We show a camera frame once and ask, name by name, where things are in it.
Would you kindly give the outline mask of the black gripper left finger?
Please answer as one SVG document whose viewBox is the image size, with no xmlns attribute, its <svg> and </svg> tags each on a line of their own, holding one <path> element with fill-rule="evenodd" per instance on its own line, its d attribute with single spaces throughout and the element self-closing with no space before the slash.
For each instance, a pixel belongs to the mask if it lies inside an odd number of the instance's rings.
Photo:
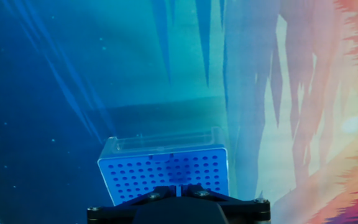
<svg viewBox="0 0 358 224">
<path fill-rule="evenodd" d="M 132 223 L 136 213 L 143 206 L 159 200 L 176 197 L 177 187 L 158 186 L 153 191 L 142 194 L 114 207 L 87 208 L 87 224 Z"/>
</svg>

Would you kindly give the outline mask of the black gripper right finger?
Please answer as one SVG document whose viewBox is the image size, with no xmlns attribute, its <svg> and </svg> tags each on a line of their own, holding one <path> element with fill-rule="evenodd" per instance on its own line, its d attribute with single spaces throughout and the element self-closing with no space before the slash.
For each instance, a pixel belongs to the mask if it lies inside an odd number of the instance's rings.
<svg viewBox="0 0 358 224">
<path fill-rule="evenodd" d="M 197 184 L 182 185 L 181 198 L 185 201 L 181 214 L 189 218 L 190 223 L 271 222 L 270 202 L 263 197 L 244 201 L 230 197 L 222 187 Z"/>
</svg>

